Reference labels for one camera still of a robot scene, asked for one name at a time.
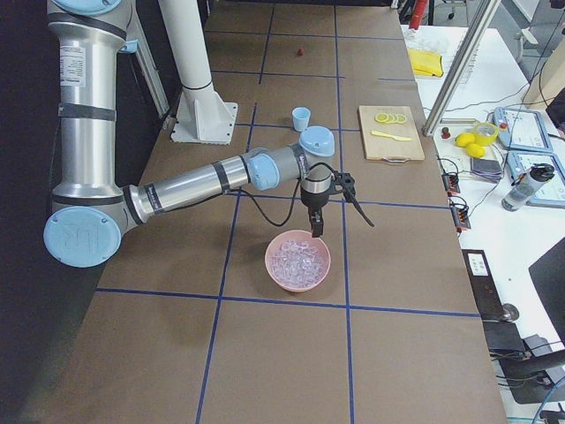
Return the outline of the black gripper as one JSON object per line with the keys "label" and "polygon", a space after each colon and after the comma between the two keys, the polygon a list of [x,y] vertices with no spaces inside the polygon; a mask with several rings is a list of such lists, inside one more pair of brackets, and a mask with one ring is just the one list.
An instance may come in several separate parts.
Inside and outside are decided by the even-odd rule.
{"label": "black gripper", "polygon": [[300,183],[300,198],[302,203],[308,208],[313,238],[319,238],[323,234],[324,220],[322,209],[328,203],[330,188],[330,180],[303,180]]}

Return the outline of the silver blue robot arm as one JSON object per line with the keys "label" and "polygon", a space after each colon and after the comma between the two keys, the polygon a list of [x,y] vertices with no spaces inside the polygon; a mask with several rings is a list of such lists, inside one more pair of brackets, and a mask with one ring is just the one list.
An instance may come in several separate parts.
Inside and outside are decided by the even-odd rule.
{"label": "silver blue robot arm", "polygon": [[58,106],[61,178],[50,194],[51,215],[43,241],[56,260],[75,268],[107,261],[123,236],[160,216],[189,208],[245,185],[266,191],[295,181],[312,235],[323,232],[322,210],[338,178],[331,160],[333,134],[324,127],[302,130],[298,141],[277,150],[255,148],[144,185],[121,185],[132,164],[140,174],[149,142],[117,143],[117,62],[131,54],[159,117],[168,96],[133,1],[50,1],[49,29],[59,41]]}

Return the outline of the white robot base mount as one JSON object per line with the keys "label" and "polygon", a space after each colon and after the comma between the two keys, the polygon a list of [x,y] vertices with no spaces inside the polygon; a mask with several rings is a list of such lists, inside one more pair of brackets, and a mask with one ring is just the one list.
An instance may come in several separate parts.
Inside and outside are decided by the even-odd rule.
{"label": "white robot base mount", "polygon": [[215,91],[198,4],[190,0],[159,3],[182,84],[171,139],[175,142],[228,145],[238,106]]}

